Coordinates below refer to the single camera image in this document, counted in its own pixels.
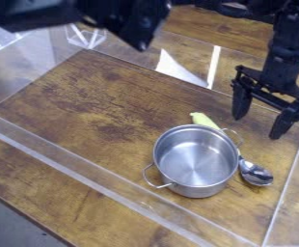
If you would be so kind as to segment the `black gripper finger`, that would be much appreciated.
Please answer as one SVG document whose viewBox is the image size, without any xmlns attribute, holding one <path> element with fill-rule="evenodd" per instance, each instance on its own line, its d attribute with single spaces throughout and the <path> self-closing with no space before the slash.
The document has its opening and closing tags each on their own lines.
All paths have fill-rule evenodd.
<svg viewBox="0 0 299 247">
<path fill-rule="evenodd" d="M 235 82 L 232 88 L 232 116 L 236 120 L 240 120 L 248 112 L 252 95 L 251 90 L 245 88 L 240 82 Z"/>
<path fill-rule="evenodd" d="M 272 140 L 278 140 L 282 137 L 282 135 L 287 132 L 287 130 L 292 127 L 296 120 L 298 120 L 296 111 L 292 108 L 283 109 L 276 117 L 270 132 L 270 138 Z"/>
</svg>

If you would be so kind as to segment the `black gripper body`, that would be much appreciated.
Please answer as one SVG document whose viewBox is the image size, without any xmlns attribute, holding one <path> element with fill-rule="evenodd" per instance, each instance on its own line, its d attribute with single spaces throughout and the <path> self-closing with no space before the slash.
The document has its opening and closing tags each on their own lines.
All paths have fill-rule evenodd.
<svg viewBox="0 0 299 247">
<path fill-rule="evenodd" d="M 296 46 L 270 45 L 268 55 L 260 70 L 236 66 L 232 84 L 240 82 L 257 99 L 280 112 L 292 108 L 299 122 L 299 44 Z"/>
</svg>

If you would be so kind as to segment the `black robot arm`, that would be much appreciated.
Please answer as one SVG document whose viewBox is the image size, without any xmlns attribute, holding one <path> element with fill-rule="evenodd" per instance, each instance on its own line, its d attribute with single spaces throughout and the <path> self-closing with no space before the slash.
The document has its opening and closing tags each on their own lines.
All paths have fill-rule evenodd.
<svg viewBox="0 0 299 247">
<path fill-rule="evenodd" d="M 274 25 L 263 68 L 236 66 L 232 116 L 240 119 L 259 99 L 280 110 L 270 133 L 280 138 L 299 122 L 299 0 L 0 0 L 0 27 L 15 33 L 81 22 L 143 51 L 171 8 L 181 5 Z"/>
</svg>

